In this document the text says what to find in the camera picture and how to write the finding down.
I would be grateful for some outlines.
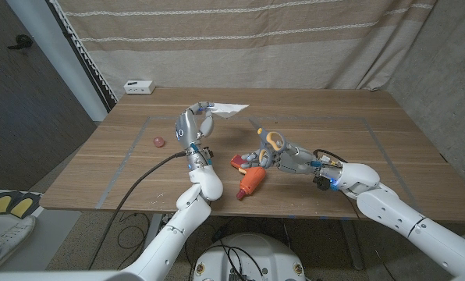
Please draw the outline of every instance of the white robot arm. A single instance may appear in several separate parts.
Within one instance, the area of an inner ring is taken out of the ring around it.
[[[341,190],[357,200],[357,207],[368,218],[406,237],[452,275],[465,275],[465,239],[402,202],[371,167],[332,162],[325,155],[318,158],[316,151],[311,154],[297,144],[287,142],[286,146],[281,153],[272,151],[272,163],[258,161],[258,151],[244,155],[249,162],[243,167],[273,165],[287,173],[313,174],[320,189]]]
[[[210,102],[198,102],[177,119],[176,136],[186,151],[193,185],[177,200],[177,212],[172,219],[132,265],[120,272],[5,272],[0,273],[0,280],[163,280],[187,238],[210,215],[208,202],[222,196],[222,182],[211,166],[213,154],[208,148],[201,148],[201,138],[209,136],[213,130],[210,106],[213,106]],[[201,112],[205,112],[206,118],[198,129],[194,115]]]

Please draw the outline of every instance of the orange toy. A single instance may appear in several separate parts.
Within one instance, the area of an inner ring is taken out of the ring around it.
[[[239,168],[240,173],[245,177],[240,181],[240,192],[236,194],[238,200],[243,199],[245,195],[250,195],[257,188],[258,184],[265,178],[265,169],[262,167],[253,167],[248,169]]]

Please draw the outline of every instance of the red ball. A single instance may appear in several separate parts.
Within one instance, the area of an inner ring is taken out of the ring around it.
[[[155,137],[153,143],[155,147],[160,148],[165,144],[165,140],[163,140],[163,137]]]

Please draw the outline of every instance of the white shoe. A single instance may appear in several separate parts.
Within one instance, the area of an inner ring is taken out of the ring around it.
[[[35,217],[28,215],[0,235],[0,265],[28,238],[34,227]]]

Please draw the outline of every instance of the white box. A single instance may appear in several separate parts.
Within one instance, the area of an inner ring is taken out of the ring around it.
[[[128,80],[123,88],[127,94],[151,94],[154,90],[154,83],[153,81]]]

